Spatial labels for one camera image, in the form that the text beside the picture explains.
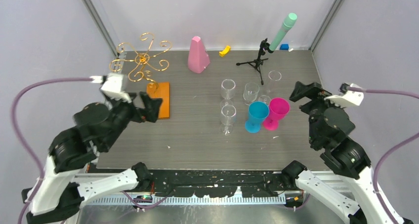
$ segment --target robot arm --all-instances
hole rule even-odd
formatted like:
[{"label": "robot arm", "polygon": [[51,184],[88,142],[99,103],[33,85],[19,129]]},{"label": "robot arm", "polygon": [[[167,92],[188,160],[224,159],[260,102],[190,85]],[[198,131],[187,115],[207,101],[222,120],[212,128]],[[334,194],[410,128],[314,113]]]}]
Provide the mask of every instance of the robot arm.
[{"label": "robot arm", "polygon": [[[347,86],[343,84],[340,88],[343,95],[332,95],[322,89],[318,83],[304,85],[297,82],[290,100],[296,102],[303,97],[311,100],[299,107],[302,112],[309,115],[310,147],[316,151],[325,150],[320,157],[336,175],[340,176],[357,202],[327,188],[297,161],[283,170],[284,179],[289,187],[295,185],[319,199],[345,223],[391,223],[391,219],[374,193],[370,159],[362,146],[348,137],[355,129],[355,125],[349,120],[344,108],[359,106],[364,95],[361,92],[347,91]],[[398,215],[384,193],[381,194],[399,224],[412,223]]]},{"label": "robot arm", "polygon": [[[91,103],[74,115],[76,125],[57,135],[48,151],[45,177],[27,214],[28,224],[43,224],[65,220],[96,198],[118,191],[147,188],[151,175],[143,163],[112,177],[89,183],[73,183],[74,176],[100,152],[108,152],[130,121],[156,122],[162,99],[151,99],[140,92],[145,108],[133,104],[136,93],[126,93],[126,76],[110,73],[94,78],[102,83],[100,91],[108,106]],[[22,198],[34,188],[24,189]]]}]

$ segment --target scratched metal surface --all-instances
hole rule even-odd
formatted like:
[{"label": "scratched metal surface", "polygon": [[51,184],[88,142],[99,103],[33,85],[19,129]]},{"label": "scratched metal surface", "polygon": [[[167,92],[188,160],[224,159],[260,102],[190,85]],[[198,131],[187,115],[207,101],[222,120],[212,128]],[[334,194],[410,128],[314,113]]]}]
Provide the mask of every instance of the scratched metal surface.
[{"label": "scratched metal surface", "polygon": [[[243,103],[244,86],[247,82],[260,85],[260,79],[250,66],[235,63],[255,59],[257,51],[231,51],[224,58],[217,51],[208,53],[211,64],[201,74],[187,68],[188,51],[169,51],[150,60],[154,66],[158,59],[170,62],[166,71],[152,72],[154,80],[170,82],[170,119],[155,124],[130,123],[110,152],[100,154],[99,168],[128,168],[141,161],[149,169],[280,170],[297,159],[312,170],[327,169],[320,152],[309,147],[308,116],[298,109],[303,101],[290,103],[291,111],[278,130],[262,128],[257,134],[245,130],[248,106]],[[128,52],[126,58],[135,55]],[[282,73],[279,90],[272,97],[289,98],[296,81],[320,81],[310,51],[276,51],[266,57],[269,60],[261,68],[265,82],[269,71]],[[125,63],[122,72],[127,74],[134,66]],[[233,79],[237,87],[233,98],[237,122],[230,136],[219,130],[220,87],[226,78]],[[146,84],[146,80],[129,82],[127,91],[145,91]]]},{"label": "scratched metal surface", "polygon": [[306,206],[296,212],[276,205],[160,206],[139,213],[131,206],[86,206],[82,209],[78,224],[104,223],[342,224],[343,221],[315,198],[310,198]]}]

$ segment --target tripod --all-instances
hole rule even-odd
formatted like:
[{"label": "tripod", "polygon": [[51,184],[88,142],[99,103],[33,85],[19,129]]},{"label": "tripod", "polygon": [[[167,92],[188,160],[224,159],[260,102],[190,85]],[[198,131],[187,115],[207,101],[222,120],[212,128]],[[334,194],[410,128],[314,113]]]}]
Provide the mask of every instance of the tripod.
[{"label": "tripod", "polygon": [[262,40],[260,42],[259,46],[259,53],[257,54],[257,59],[249,62],[238,62],[236,63],[237,66],[243,65],[243,64],[249,64],[252,68],[254,68],[260,75],[260,83],[263,85],[263,78],[262,73],[260,72],[260,66],[263,65],[263,61],[268,60],[268,58],[260,59],[261,56],[265,55],[265,50],[268,50],[268,52],[273,53],[269,50],[269,43],[267,43],[268,38],[265,40]]}]

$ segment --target orange block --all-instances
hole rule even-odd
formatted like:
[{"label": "orange block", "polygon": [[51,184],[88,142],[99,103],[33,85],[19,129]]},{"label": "orange block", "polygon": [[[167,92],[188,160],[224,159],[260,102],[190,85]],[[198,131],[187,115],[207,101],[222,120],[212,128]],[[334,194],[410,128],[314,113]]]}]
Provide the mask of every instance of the orange block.
[{"label": "orange block", "polygon": [[160,82],[157,87],[153,83],[147,84],[147,94],[150,98],[162,98],[163,103],[160,106],[159,119],[170,118],[170,83]]}]

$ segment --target wood grain surface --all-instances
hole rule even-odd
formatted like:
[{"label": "wood grain surface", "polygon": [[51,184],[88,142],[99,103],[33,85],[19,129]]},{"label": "wood grain surface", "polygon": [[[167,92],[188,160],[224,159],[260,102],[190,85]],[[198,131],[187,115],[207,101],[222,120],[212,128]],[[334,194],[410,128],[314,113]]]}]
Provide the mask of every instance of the wood grain surface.
[{"label": "wood grain surface", "polygon": [[[187,67],[188,51],[169,51],[150,59],[159,66],[160,59],[170,62],[162,72],[152,71],[157,82],[170,82],[170,119],[153,123],[130,123],[109,153],[100,155],[100,168],[128,168],[143,162],[149,169],[246,169],[281,170],[292,160],[298,160],[309,169],[326,170],[319,155],[308,143],[308,116],[298,106],[307,100],[290,102],[291,111],[280,122],[276,131],[262,128],[250,134],[244,123],[248,106],[243,102],[247,82],[260,85],[258,73],[249,65],[236,62],[253,60],[257,51],[231,51],[225,57],[218,51],[208,51],[211,64],[200,74]],[[135,57],[128,52],[127,59]],[[296,81],[320,82],[310,51],[276,51],[267,53],[269,60],[262,65],[265,85],[271,70],[281,72],[278,91],[272,98],[288,99]],[[134,63],[125,63],[122,72],[128,74]],[[219,129],[221,82],[233,79],[236,95],[232,99],[237,109],[237,122],[229,136]],[[147,81],[129,82],[127,92],[146,91]],[[264,93],[261,86],[259,95]],[[134,101],[142,106],[141,101]]]}]

